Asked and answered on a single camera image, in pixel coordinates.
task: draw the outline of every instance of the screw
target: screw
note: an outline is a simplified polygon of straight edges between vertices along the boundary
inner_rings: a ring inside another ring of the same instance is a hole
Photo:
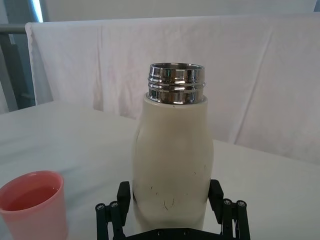
[[[246,203],[244,201],[238,201],[238,205],[240,207],[245,207],[246,206]]]
[[[115,207],[117,207],[118,206],[118,203],[115,201],[115,202],[113,202],[113,203],[111,203],[111,207],[112,208],[115,208]]]
[[[103,205],[103,204],[100,204],[100,205],[98,205],[98,206],[96,206],[96,209],[97,210],[101,210],[101,209],[103,209],[105,206]]]
[[[224,204],[225,204],[225,205],[231,205],[231,202],[226,199],[226,200],[224,200]]]

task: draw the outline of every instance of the pink cup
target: pink cup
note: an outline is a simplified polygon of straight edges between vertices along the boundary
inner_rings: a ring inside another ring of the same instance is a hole
[[[0,189],[0,214],[14,240],[65,240],[63,177],[35,171],[13,179]]]

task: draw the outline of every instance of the white tablecloth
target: white tablecloth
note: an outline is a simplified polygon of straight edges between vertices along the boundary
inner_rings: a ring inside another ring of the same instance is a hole
[[[95,205],[115,200],[119,183],[132,178],[136,124],[58,102],[0,115],[0,186],[27,172],[60,172],[68,240],[94,240]],[[251,239],[319,239],[319,166],[220,141],[214,147],[212,177],[226,198],[247,202]],[[124,230],[134,233],[132,208]],[[209,206],[204,230],[220,230]],[[11,239],[2,220],[0,239]]]

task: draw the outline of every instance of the white bottle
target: white bottle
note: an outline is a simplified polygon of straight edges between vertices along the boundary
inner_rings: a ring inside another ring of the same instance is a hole
[[[204,71],[185,63],[150,66],[133,144],[134,212],[143,232],[203,227],[213,165]]]

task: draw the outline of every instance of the scuff mark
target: scuff mark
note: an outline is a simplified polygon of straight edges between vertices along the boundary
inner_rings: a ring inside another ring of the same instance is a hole
[[[163,205],[164,205],[164,208],[165,208],[167,211],[169,211],[169,209],[168,209],[167,206],[166,206],[166,200],[163,201]]]

